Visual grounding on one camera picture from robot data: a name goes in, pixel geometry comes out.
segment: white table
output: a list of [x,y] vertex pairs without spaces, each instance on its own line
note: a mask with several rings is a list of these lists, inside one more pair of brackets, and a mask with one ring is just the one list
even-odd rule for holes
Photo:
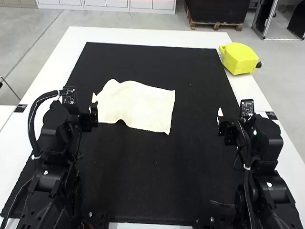
[[[44,92],[61,89],[66,84],[86,42],[214,48],[218,50],[219,45],[230,43],[231,40],[224,32],[70,27],[20,103],[28,104],[30,107],[34,100]],[[264,111],[272,111],[250,74],[232,76],[230,73],[226,73],[238,103],[241,99],[251,98],[254,99],[256,111],[261,111],[260,114],[264,114]],[[35,133],[37,138],[42,127],[42,117],[49,109],[51,101],[43,103],[36,114]],[[24,113],[13,113],[0,132],[0,179],[4,184],[0,187],[0,209],[3,208],[32,150],[27,137],[28,114],[29,109],[26,109]],[[284,147],[278,158],[279,164],[276,169],[289,186],[296,200],[302,224],[305,225],[305,179],[303,177],[305,164],[280,122],[276,121],[276,123],[280,125],[284,139]],[[16,228],[17,223],[18,220],[11,220],[8,228]],[[145,225],[146,229],[166,229],[169,227],[171,229],[184,228],[181,226]],[[142,229],[143,225],[111,223],[110,228]]]
[[15,105],[0,105],[0,131],[15,109]]

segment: cable tie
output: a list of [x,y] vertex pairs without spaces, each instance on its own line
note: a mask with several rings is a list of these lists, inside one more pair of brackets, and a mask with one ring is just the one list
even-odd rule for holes
[[31,159],[32,160],[37,160],[37,159],[40,159],[41,158],[41,155],[40,156],[35,156],[35,155],[32,155],[31,156]]
[[251,170],[251,167],[246,167],[246,165],[244,164],[244,169],[250,171],[250,170]]

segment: black foam mat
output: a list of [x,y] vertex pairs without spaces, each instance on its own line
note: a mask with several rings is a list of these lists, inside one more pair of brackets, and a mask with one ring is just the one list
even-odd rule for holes
[[[235,148],[218,137],[217,111],[238,115],[238,103],[214,49],[87,43],[66,85],[77,88],[80,108],[108,80],[134,80],[176,91],[171,132],[100,124],[83,134],[77,162],[83,213],[105,210],[112,221],[190,225],[208,216],[210,199],[233,203],[242,173]],[[33,172],[29,160],[2,210]],[[22,202],[14,212],[18,217]]]

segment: metal frame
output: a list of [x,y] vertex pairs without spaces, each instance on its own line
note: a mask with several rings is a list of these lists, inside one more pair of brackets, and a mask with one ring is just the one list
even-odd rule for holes
[[261,5],[263,3],[264,0],[260,0],[259,3],[258,3],[258,6],[257,6],[257,9],[256,9],[256,13],[255,13],[255,17],[254,17],[254,20],[253,20],[253,23],[252,23],[252,29],[254,30],[254,32],[262,39],[262,40],[270,40],[270,41],[302,41],[303,39],[300,39],[300,38],[295,38],[295,39],[291,39],[291,38],[267,38],[267,32],[269,30],[269,27],[270,27],[270,24],[271,24],[271,20],[273,18],[273,15],[275,13],[275,10],[276,10],[276,7],[277,7],[277,3],[278,3],[278,0],[274,0],[273,1],[273,4],[272,4],[272,7],[271,7],[271,10],[270,10],[270,13],[269,13],[269,16],[268,16],[268,19],[266,20],[266,23],[265,23],[265,29],[263,31],[263,33],[261,33],[257,28],[256,28],[256,21],[257,21],[257,17],[258,17],[258,14],[259,14],[259,11],[260,11],[260,8],[261,8]]

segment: yellow object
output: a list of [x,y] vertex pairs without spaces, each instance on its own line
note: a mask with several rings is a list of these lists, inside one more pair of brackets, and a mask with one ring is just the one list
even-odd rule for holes
[[219,51],[223,55],[223,65],[233,75],[251,73],[256,68],[258,56],[245,44],[233,42],[220,45]]

